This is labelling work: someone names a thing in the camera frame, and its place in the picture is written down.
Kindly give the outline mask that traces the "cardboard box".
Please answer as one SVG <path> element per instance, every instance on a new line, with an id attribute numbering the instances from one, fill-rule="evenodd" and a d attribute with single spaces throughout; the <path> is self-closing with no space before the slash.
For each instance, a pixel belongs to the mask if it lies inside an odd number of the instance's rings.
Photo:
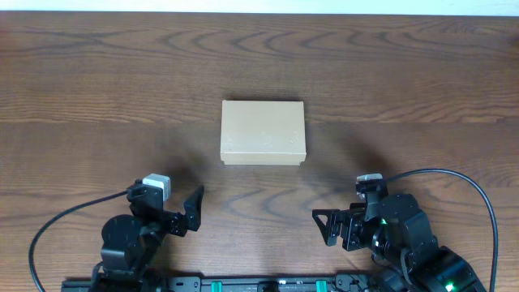
<path id="1" fill-rule="evenodd" d="M 226 165 L 301 165 L 307 157 L 301 101 L 223 101 L 221 160 Z"/>

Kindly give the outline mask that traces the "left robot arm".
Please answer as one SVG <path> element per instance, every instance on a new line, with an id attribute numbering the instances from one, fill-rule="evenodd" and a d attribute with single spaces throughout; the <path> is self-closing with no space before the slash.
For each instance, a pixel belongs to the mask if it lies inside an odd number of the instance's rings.
<path id="1" fill-rule="evenodd" d="M 167 291 L 166 277 L 150 269 L 168 235 L 183 237 L 201 226 L 204 187 L 184 201 L 185 212 L 164 210 L 166 190 L 137 180 L 127 188 L 130 215 L 110 218 L 102 228 L 101 262 L 92 272 L 91 291 Z"/>

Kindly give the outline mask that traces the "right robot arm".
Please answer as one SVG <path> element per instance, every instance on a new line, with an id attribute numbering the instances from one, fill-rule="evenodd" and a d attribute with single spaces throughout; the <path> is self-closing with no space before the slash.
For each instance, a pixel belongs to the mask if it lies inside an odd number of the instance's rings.
<path id="1" fill-rule="evenodd" d="M 366 291 L 484 291 L 472 267 L 438 244 L 427 214 L 411 194 L 388 193 L 379 174 L 358 177 L 361 203 L 346 210 L 314 209 L 312 217 L 327 246 L 368 248 L 388 266 L 367 279 Z"/>

